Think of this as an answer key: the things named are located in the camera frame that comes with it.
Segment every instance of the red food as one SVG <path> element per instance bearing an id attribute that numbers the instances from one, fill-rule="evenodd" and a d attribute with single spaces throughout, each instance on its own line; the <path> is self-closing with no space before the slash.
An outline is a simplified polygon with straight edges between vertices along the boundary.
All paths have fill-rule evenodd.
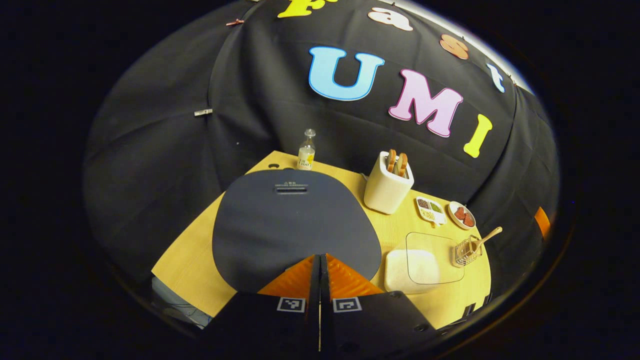
<path id="1" fill-rule="evenodd" d="M 469 227 L 472 227 L 475 225 L 474 219 L 471 217 L 471 215 L 469 215 L 469 213 L 465 214 L 465 219 L 462 221 L 462 224 L 465 224 L 466 226 L 469 226 Z"/>
<path id="2" fill-rule="evenodd" d="M 465 210 L 462 208 L 462 206 L 460 206 L 456 212 L 454 213 L 454 215 L 456 215 L 456 218 L 458 218 L 458 220 L 464 220 L 465 219 Z"/>

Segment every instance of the table surface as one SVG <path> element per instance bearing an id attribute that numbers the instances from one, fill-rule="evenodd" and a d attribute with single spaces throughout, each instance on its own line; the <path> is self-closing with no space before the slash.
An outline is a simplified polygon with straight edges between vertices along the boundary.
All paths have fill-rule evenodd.
<path id="1" fill-rule="evenodd" d="M 296 156 L 274 151 L 256 164 L 250 172 L 269 169 L 270 164 L 280 165 L 278 170 L 295 168 Z M 427 233 L 445 236 L 461 242 L 470 234 L 480 237 L 477 229 L 460 229 L 447 215 L 447 223 L 436 227 L 423 220 L 418 214 L 415 198 L 418 196 L 432 199 L 442 206 L 448 200 L 410 190 L 404 201 L 392 215 L 371 210 L 364 205 L 364 189 L 367 184 L 361 174 L 322 164 L 314 161 L 313 170 L 338 179 L 355 196 L 371 221 L 382 251 L 382 262 L 371 282 L 384 288 L 385 256 L 399 243 L 404 241 L 408 233 Z M 186 302 L 197 307 L 210 316 L 216 316 L 236 291 L 223 279 L 211 252 L 211 241 L 216 214 L 220 206 L 222 193 L 207 209 L 205 209 L 171 244 L 153 267 L 153 274 L 173 290 Z M 467 306 L 475 304 L 475 309 L 483 305 L 484 298 L 491 289 L 491 272 L 489 259 L 483 249 L 483 255 L 465 267 L 465 276 L 458 282 L 441 284 L 427 293 L 407 295 L 413 304 L 436 329 L 459 320 Z"/>

